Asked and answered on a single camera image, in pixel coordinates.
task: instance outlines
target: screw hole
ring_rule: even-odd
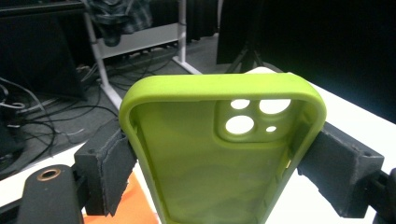
[[[46,170],[43,173],[41,173],[37,177],[37,180],[39,180],[39,181],[48,181],[48,180],[51,180],[51,179],[55,178],[60,173],[61,173],[60,169],[49,169],[49,170]]]

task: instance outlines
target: black monitor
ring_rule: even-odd
[[[1,1],[0,9],[38,1]],[[69,47],[55,15],[0,18],[0,77],[34,93],[84,98]]]

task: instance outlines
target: plaid shirt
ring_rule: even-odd
[[[130,35],[152,24],[149,0],[82,0],[105,43],[114,47],[121,35]]]

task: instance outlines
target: orange object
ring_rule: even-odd
[[[158,219],[149,207],[149,203],[134,174],[129,176],[129,184],[124,191],[114,217],[84,215],[88,224],[157,224]]]

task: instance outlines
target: black tripod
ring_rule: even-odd
[[[245,73],[251,70],[254,63],[257,66],[264,66],[262,59],[260,58],[260,53],[257,51],[258,47],[258,37],[261,30],[262,23],[262,10],[264,7],[264,0],[258,0],[255,12],[253,14],[253,23],[250,24],[250,28],[247,33],[247,40],[245,46],[239,52],[238,57],[233,61],[231,66],[227,69],[226,74],[231,74],[235,72],[236,67],[241,64],[240,73]]]

